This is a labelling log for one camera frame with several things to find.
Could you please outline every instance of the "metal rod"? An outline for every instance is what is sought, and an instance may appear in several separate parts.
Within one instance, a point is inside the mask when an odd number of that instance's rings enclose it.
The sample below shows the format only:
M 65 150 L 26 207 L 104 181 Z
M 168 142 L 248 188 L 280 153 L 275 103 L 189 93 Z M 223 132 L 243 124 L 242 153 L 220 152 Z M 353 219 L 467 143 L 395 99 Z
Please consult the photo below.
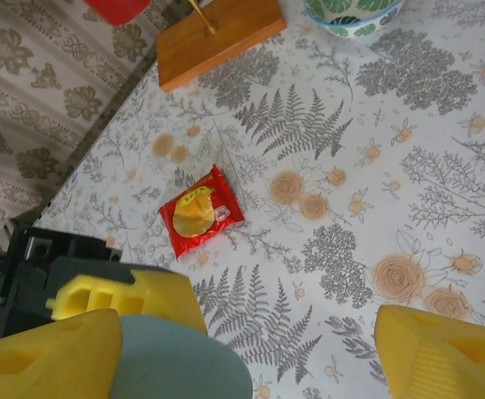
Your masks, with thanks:
M 207 28 L 210 30 L 211 33 L 216 33 L 216 28 L 213 25 L 213 23 L 205 16 L 203 11 L 201 11 L 200 4 L 196 0 L 188 0 L 191 6 L 195 9 L 195 11 L 198 13 L 198 15 L 201 17 L 203 22 L 205 22 Z

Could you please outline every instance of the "fern leaf print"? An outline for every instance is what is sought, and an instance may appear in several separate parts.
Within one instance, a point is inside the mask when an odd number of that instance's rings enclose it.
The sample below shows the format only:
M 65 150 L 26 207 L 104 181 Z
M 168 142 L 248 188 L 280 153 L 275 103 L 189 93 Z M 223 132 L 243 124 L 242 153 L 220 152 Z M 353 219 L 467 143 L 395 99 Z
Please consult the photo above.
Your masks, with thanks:
M 235 113 L 235 118 L 245 126 L 246 133 L 251 131 L 256 145 L 266 145 L 263 155 L 274 152 L 277 160 L 282 160 L 292 154 L 312 151 L 317 160 L 328 151 L 335 156 L 353 118 L 337 126 L 344 101 L 326 117 L 324 103 L 315 89 L 312 93 L 312 104 L 307 109 L 295 85 L 290 86 L 285 99 L 278 89 L 271 104 L 264 95 L 258 106 L 252 102 Z
M 300 384 L 309 374 L 310 355 L 321 339 L 321 335 L 305 336 L 312 306 L 300 320 L 294 320 L 281 280 L 277 280 L 277 294 L 273 295 L 263 284 L 259 265 L 251 270 L 249 282 L 244 270 L 245 266 L 239 266 L 232 283 L 228 283 L 226 269 L 218 284 L 213 276 L 194 286 L 204 316 L 210 319 L 210 334 L 238 352 L 245 363 L 275 367 L 277 382 L 294 371 L 292 377 Z M 205 308 L 211 303 L 216 305 L 212 316 L 210 307 Z

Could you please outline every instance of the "red object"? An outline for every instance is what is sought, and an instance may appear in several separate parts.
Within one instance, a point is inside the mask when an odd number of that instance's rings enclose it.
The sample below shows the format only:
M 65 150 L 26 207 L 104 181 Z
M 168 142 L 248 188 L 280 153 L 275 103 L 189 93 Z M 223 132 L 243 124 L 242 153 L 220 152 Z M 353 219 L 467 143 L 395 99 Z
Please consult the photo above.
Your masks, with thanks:
M 85 0 L 111 25 L 122 25 L 139 15 L 150 0 Z
M 207 194 L 209 193 L 208 195 L 210 196 L 212 207 L 215 211 L 215 220 L 203 234 L 191 238 L 183 237 L 177 233 L 173 223 L 177 201 L 190 192 L 196 192 L 196 190 L 203 190 Z M 212 170 L 207 175 L 203 176 L 185 192 L 161 206 L 159 214 L 161 214 L 161 217 L 165 221 L 172 248 L 176 253 L 177 259 L 182 254 L 202 245 L 227 226 L 244 220 L 244 215 L 236 202 L 235 194 L 233 194 L 233 191 L 216 165 L 213 165 Z

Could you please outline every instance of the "yellow label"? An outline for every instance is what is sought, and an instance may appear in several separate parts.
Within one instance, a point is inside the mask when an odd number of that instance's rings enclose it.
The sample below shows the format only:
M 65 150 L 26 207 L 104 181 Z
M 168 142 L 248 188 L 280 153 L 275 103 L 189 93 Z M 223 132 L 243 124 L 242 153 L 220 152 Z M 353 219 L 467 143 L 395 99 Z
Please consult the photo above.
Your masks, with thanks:
M 205 194 L 205 195 L 210 195 L 215 189 L 212 189 L 211 187 L 205 187 L 201 186 L 198 187 L 195 190 L 192 190 L 190 193 L 187 193 L 183 195 L 179 200 L 177 201 L 177 204 L 180 206 L 185 206 L 188 205 L 192 200 L 197 197 L 200 194 Z

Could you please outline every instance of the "yellow plastic part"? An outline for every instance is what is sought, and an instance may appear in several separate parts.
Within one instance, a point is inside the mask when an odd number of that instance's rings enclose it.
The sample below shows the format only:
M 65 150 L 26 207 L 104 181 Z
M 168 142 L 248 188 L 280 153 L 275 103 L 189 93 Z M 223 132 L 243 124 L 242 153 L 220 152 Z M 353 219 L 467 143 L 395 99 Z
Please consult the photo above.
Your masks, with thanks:
M 120 319 L 98 310 L 0 339 L 0 399 L 107 399 Z
M 132 270 L 134 284 L 80 274 L 48 299 L 52 318 L 62 320 L 94 309 L 115 309 L 120 316 L 151 314 L 194 328 L 207 328 L 190 280 L 177 273 Z
M 485 399 L 485 327 L 383 305 L 375 346 L 393 399 Z

